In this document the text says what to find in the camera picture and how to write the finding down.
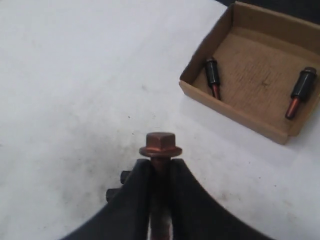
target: black holder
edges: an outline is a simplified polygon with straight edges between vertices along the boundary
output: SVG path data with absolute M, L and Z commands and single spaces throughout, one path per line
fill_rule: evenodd
M 146 240 L 155 175 L 138 159 L 111 201 L 63 240 Z M 211 198 L 182 159 L 170 161 L 167 180 L 174 240 L 271 240 Z

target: cardboard box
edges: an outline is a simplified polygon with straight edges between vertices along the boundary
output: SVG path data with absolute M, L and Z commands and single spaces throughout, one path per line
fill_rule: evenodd
M 204 62 L 218 62 L 222 101 L 212 97 Z M 320 26 L 258 6 L 229 6 L 180 76 L 183 92 L 279 143 L 297 136 L 320 99 L 319 77 L 296 117 L 285 113 L 300 71 L 320 73 Z

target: white table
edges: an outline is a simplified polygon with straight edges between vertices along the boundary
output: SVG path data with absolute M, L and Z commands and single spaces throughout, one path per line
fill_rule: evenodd
M 0 2 L 0 239 L 56 240 L 170 131 L 205 189 L 278 240 L 320 239 L 320 111 L 281 146 L 186 97 L 212 0 Z

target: copper bolt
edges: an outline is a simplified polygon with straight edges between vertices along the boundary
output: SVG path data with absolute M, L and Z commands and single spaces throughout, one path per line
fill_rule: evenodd
M 176 136 L 170 132 L 151 132 L 146 135 L 146 146 L 140 154 L 150 158 L 171 158 L 179 156 L 182 149 L 176 146 Z
M 156 171 L 151 205 L 151 240 L 170 239 L 170 213 L 168 209 L 168 179 L 166 176 L 171 157 L 182 153 L 176 146 L 176 136 L 170 132 L 151 132 L 146 135 L 146 146 L 140 154 L 150 157 Z

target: hex bolt head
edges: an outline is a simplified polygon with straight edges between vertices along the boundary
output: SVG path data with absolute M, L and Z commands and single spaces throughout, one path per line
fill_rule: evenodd
M 105 199 L 109 202 L 118 192 L 120 188 L 109 188 L 105 193 Z
M 120 182 L 121 184 L 125 184 L 127 178 L 129 177 L 131 171 L 122 171 L 120 174 Z
M 171 158 L 182 153 L 176 146 L 176 136 L 170 132 L 151 132 L 146 135 L 146 146 L 141 147 L 140 154 L 151 158 Z

